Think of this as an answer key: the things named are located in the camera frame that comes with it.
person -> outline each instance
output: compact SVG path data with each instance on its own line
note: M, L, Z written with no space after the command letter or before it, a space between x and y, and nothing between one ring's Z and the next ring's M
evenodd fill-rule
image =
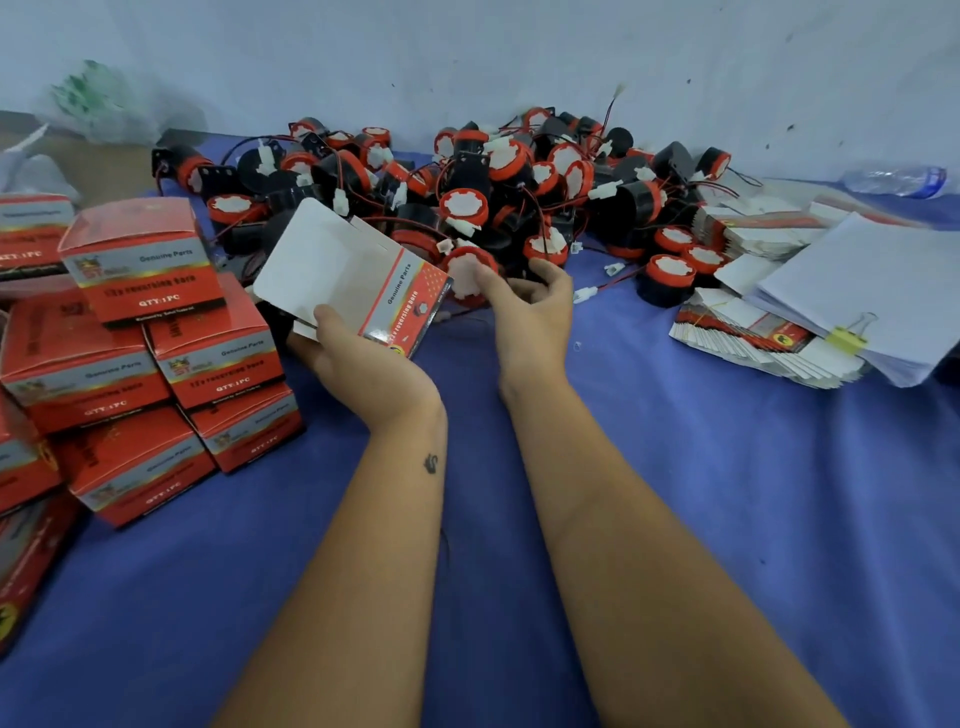
M567 382L573 286L481 268L540 528L605 726L846 725L750 599L630 468ZM446 413L412 361L315 311L290 348L370 429L323 542L218 726L419 726Z

blue tablecloth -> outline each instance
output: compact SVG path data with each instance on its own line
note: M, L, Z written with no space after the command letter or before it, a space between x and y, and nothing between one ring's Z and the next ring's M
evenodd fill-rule
M955 200L893 205L960 219ZM584 252L569 270L591 285L605 279L604 262ZM806 389L673 341L674 313L631 284L577 306L568 371L600 425L854 725L955 725L960 391L932 381L900 390L879 376ZM496 394L489 313L432 328L416 359L450 420L449 550L423 725L596 725ZM367 439L299 363L284 364L306 434L125 531L92 522L0 665L0 725L186 728L211 718L320 542Z

plastic bottle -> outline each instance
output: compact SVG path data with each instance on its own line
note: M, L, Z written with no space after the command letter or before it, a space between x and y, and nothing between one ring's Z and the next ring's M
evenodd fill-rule
M948 176L946 167L924 164L865 164L844 174L841 182L851 192L918 200L958 192L957 180Z

wall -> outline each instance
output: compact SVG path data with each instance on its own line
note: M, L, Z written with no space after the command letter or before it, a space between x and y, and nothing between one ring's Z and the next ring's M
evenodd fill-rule
M312 114L426 150L442 126L502 124L532 105L602 117L626 82L612 122L638 142L713 144L755 174L960 164L955 0L43 5L57 11L4 3L0 108L26 110L70 61L93 58L161 75L212 131L282 132Z

blue bottle label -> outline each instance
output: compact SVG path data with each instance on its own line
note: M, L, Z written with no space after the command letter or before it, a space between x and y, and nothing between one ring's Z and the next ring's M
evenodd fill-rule
M926 170L926 181L924 186L907 197L915 197L918 200L926 200L933 197L944 188L947 183L947 169L944 167L928 167Z

